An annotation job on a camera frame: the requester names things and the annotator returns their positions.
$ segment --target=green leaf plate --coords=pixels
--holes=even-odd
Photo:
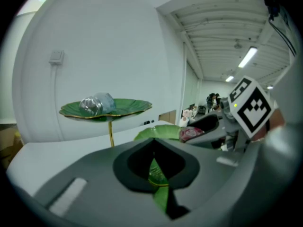
[[[157,125],[152,128],[146,128],[145,130],[139,132],[139,134],[134,138],[134,140],[141,140],[147,138],[162,138],[179,140],[179,133],[181,127],[172,124]]]
[[[82,116],[79,110],[80,102],[69,103],[62,106],[59,113],[66,117],[74,117],[81,119],[96,119],[97,121],[102,122],[102,121],[106,121],[106,117],[104,116],[122,117],[122,116],[144,112],[152,107],[152,104],[150,102],[143,100],[115,98],[114,101],[116,104],[116,109],[114,111],[98,116],[92,116],[92,117]]]

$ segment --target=red object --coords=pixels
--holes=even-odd
[[[184,143],[187,140],[195,138],[201,134],[204,134],[204,131],[201,129],[196,127],[184,127],[179,133],[179,140]]]

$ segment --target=white partition wall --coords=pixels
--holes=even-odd
[[[59,114],[64,104],[96,92],[152,103],[152,109],[114,122],[113,132],[180,108],[182,42],[152,1],[46,1],[25,32],[14,69],[15,115],[25,142],[108,134],[107,123]],[[55,49],[65,52],[57,68],[48,63]]]
[[[46,0],[28,0],[17,13],[0,47],[0,124],[16,123],[12,101],[12,77],[22,36]]]

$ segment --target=ceiling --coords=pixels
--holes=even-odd
[[[205,80],[225,81],[233,75],[236,83],[246,75],[266,88],[289,66],[287,45],[268,23],[263,0],[201,0],[169,16],[188,38]],[[282,21],[274,23],[285,34]],[[236,40],[242,48],[234,47]],[[258,52],[238,68],[251,46]]]

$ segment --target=black opening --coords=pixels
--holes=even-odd
[[[219,126],[219,119],[217,115],[205,116],[196,122],[189,124],[188,126],[196,127],[203,130],[205,133],[214,131]]]

